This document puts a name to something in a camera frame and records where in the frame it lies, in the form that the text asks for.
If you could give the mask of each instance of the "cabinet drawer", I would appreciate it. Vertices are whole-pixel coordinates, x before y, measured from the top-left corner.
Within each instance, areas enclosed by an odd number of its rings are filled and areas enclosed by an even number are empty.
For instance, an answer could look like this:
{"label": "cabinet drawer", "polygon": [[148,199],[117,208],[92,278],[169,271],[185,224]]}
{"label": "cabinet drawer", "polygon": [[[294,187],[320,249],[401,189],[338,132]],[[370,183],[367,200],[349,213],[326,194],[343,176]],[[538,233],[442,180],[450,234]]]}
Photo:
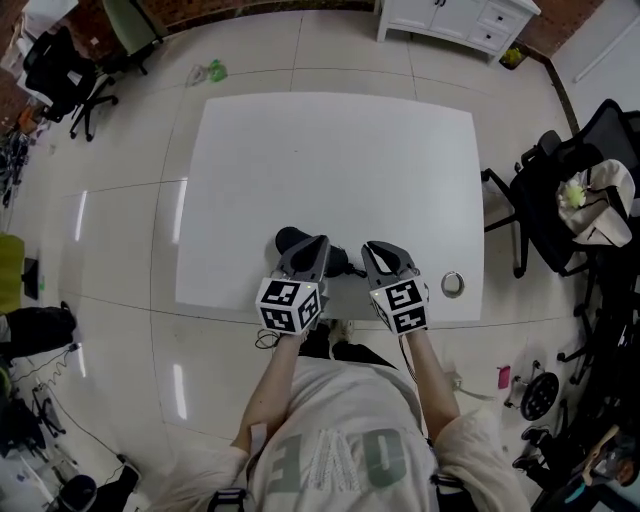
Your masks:
{"label": "cabinet drawer", "polygon": [[507,37],[509,36],[504,32],[498,32],[497,30],[485,27],[481,23],[476,23],[476,26],[471,31],[471,35],[467,38],[467,41],[484,46],[489,50],[498,51],[502,48]]}
{"label": "cabinet drawer", "polygon": [[512,34],[522,22],[522,19],[522,15],[507,9],[500,4],[487,2],[487,5],[480,14],[478,21],[488,27],[500,30],[505,34]]}

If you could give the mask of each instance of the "white t-shirt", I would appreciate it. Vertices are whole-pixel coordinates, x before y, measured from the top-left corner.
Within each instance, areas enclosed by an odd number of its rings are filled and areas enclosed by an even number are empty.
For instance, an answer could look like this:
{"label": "white t-shirt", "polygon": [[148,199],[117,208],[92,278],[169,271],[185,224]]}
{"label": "white t-shirt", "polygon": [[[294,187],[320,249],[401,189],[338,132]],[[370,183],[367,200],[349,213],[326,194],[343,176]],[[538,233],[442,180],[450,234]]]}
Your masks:
{"label": "white t-shirt", "polygon": [[[413,386],[397,370],[298,358],[287,420],[249,481],[257,510],[437,511],[436,471],[462,480],[480,511],[529,510],[491,413],[451,422],[435,455],[420,425]],[[247,459],[233,447],[186,452],[150,510],[206,511]]]}

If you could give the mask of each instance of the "strap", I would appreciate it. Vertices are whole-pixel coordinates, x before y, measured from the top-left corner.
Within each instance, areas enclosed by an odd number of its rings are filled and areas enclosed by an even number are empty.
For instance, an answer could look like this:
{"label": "strap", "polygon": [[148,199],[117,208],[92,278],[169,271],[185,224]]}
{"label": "strap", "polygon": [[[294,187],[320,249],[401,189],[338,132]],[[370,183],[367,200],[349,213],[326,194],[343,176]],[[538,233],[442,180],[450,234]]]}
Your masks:
{"label": "strap", "polygon": [[431,483],[436,486],[438,508],[440,512],[478,512],[469,491],[458,478],[435,474]]}
{"label": "strap", "polygon": [[227,509],[244,512],[244,500],[246,497],[247,491],[237,487],[229,487],[228,489],[216,491],[216,493],[213,495],[213,499],[207,507],[207,512],[212,512],[214,510],[220,512],[220,510]]}
{"label": "strap", "polygon": [[233,487],[217,491],[211,501],[207,512],[221,512],[229,510],[234,512],[253,512],[255,502],[247,489],[249,488],[249,473],[258,461],[258,456],[262,452],[267,441],[267,424],[260,423],[251,425],[251,453],[249,460],[233,483]]}

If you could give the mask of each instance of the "black bag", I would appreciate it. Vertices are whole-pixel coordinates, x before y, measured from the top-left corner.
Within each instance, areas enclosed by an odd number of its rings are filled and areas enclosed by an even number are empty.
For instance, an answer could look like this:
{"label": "black bag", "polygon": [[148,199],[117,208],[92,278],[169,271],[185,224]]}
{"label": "black bag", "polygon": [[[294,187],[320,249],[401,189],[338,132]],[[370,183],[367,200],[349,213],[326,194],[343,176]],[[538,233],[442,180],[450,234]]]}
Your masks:
{"label": "black bag", "polygon": [[0,356],[10,360],[73,343],[76,320],[64,302],[61,306],[23,308],[7,313],[11,342],[0,343]]}

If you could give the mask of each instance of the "tile floor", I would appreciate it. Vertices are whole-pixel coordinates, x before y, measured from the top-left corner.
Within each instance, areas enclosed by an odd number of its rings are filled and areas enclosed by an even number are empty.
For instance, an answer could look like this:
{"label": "tile floor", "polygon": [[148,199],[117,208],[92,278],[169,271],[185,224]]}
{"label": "tile floor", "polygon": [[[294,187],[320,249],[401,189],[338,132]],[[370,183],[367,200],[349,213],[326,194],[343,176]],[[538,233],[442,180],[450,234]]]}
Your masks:
{"label": "tile floor", "polygon": [[[546,130],[569,127],[544,67],[529,59],[517,71],[490,68],[475,54],[425,37],[390,33],[375,41],[377,20],[357,12],[285,12],[240,18],[178,35],[116,85],[90,144],[70,140],[68,121],[33,148],[9,230],[38,255],[40,304],[67,300],[79,320],[78,353],[57,378],[61,403],[85,428],[141,466],[147,480],[187,445],[228,443],[270,353],[253,346],[256,317],[177,304],[177,240],[191,150],[208,98],[270,91],[335,91],[430,102],[473,114],[482,167],[505,179]],[[220,58],[230,76],[187,88],[195,64]],[[484,190],[487,222],[505,213],[496,190]],[[574,366],[555,354],[580,342],[571,316],[582,277],[561,279],[531,250],[529,271],[513,278],[509,228],[486,236],[482,318],[436,325],[431,335],[447,369],[464,387],[496,395],[505,450],[519,455],[526,423],[502,407],[497,370],[514,373],[538,358],[566,380]],[[403,367],[397,343],[380,324],[358,325],[367,343]],[[32,358],[35,364],[43,357]],[[28,369],[29,363],[21,367]],[[41,378],[53,368],[42,370]],[[176,379],[185,404],[176,400]],[[463,410],[481,405],[459,396]],[[63,443],[99,482],[117,463],[69,424]],[[541,420],[553,423],[550,413]],[[536,489],[525,478],[531,498]]]}

